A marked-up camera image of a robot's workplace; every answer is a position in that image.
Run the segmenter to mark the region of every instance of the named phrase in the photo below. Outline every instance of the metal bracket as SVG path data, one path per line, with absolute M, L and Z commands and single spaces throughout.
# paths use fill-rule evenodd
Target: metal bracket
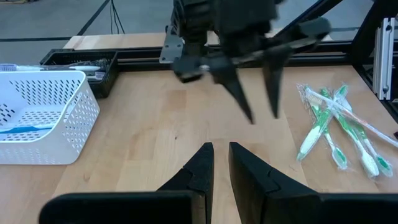
M 384 18 L 376 30 L 373 66 L 373 92 L 379 100 L 391 99 L 392 56 L 395 18 Z
M 173 34 L 172 29 L 171 25 L 166 27 L 166 38 L 159 57 L 160 63 L 173 63 L 175 59 L 181 58 L 183 40 Z

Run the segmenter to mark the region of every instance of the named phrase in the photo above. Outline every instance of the perforated basket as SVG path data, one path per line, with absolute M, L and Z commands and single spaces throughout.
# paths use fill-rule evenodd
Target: perforated basket
M 100 108 L 80 71 L 0 73 L 0 164 L 71 164 L 80 155 Z

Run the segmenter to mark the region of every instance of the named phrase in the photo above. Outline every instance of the black tray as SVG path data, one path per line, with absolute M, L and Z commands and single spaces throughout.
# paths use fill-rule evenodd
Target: black tray
M 73 49 L 53 49 L 40 62 L 42 65 L 69 65 L 71 63 L 105 58 L 106 73 L 101 81 L 88 81 L 96 98 L 107 98 L 119 75 L 116 51 L 90 51 Z

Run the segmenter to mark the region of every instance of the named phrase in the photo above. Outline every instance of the blue item in basket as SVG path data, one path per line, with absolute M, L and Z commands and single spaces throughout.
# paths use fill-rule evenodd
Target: blue item in basket
M 9 129 L 0 129 L 0 134 L 20 134 L 26 133 L 31 131 L 42 131 L 47 129 L 52 129 L 54 124 L 41 124 L 35 126 L 21 126 L 16 128 L 9 128 Z

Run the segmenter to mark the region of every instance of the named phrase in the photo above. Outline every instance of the wooden table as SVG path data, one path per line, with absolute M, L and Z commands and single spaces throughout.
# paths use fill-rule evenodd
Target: wooden table
M 160 46 L 162 34 L 74 37 L 75 49 Z M 351 66 L 286 68 L 280 118 L 272 117 L 261 71 L 240 70 L 256 118 L 250 125 L 222 86 L 209 76 L 182 84 L 173 72 L 120 74 L 109 98 L 99 100 L 101 113 L 79 159 L 69 166 L 0 166 L 0 223 L 35 223 L 42 205 L 69 192 L 148 191 L 169 180 L 200 148 L 215 148 L 213 223 L 240 223 L 229 181 L 228 143 L 237 141 L 291 178 L 321 192 L 397 192 L 398 151 L 373 137 L 394 165 L 395 176 L 369 180 L 353 143 L 339 125 L 331 135 L 350 161 L 339 171 L 322 139 L 300 164 L 297 150 L 312 120 L 296 88 L 350 87 L 354 110 L 381 131 L 392 134 L 397 123 Z

